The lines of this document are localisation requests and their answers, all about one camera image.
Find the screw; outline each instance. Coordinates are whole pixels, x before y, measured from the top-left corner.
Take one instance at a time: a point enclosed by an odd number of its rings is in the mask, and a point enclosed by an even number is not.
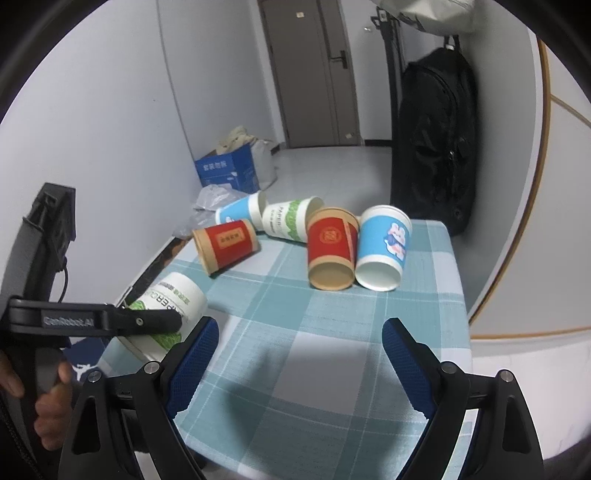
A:
[[[515,378],[508,370],[501,370],[501,374],[499,376],[501,377],[501,380],[504,380],[507,383],[513,382]]]
[[[90,383],[94,383],[99,381],[101,377],[102,374],[98,370],[94,370],[93,372],[90,372],[86,378]]]
[[[457,372],[457,365],[452,362],[443,362],[441,364],[441,370],[447,374],[454,374]]]
[[[155,374],[159,368],[160,364],[158,362],[149,362],[144,365],[144,372],[147,374]]]

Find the baseboard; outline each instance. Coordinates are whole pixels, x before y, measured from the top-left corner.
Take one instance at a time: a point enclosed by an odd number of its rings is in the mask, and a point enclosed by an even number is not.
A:
[[[380,138],[367,138],[363,144],[366,147],[392,147],[392,140],[383,140]]]

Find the black backpack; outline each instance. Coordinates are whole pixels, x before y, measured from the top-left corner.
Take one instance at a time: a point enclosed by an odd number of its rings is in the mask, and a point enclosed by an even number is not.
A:
[[[392,171],[392,204],[411,218],[442,221],[450,235],[470,219],[478,134],[476,79],[457,36],[454,43],[446,37],[402,76]]]

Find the plaid tablecloth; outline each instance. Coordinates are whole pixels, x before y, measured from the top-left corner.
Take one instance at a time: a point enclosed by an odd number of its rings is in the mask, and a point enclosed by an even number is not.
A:
[[[206,293],[219,347],[175,422],[186,443],[254,479],[394,479],[426,425],[381,345],[399,317],[441,360],[471,371],[468,323],[452,246],[438,222],[413,222],[400,288],[311,288],[304,245],[260,236],[261,251],[208,277],[190,242],[159,278],[190,277]],[[113,340],[111,375],[142,362]],[[446,479],[457,478],[472,431],[466,420]]]

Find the finger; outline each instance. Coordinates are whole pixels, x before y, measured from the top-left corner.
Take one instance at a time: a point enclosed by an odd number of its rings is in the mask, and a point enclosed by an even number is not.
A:
[[[72,386],[59,383],[38,398],[35,411],[40,417],[61,417],[72,410],[71,401]]]
[[[60,436],[66,429],[66,421],[64,417],[48,419],[39,417],[33,424],[35,432],[41,437],[57,437]]]
[[[57,374],[60,381],[65,384],[72,383],[72,366],[69,362],[62,362],[57,367]]]
[[[45,437],[41,439],[41,444],[45,450],[52,452],[60,449],[64,445],[64,439],[61,436]]]
[[[13,397],[21,398],[25,394],[25,387],[12,369],[10,360],[0,351],[0,386]]]

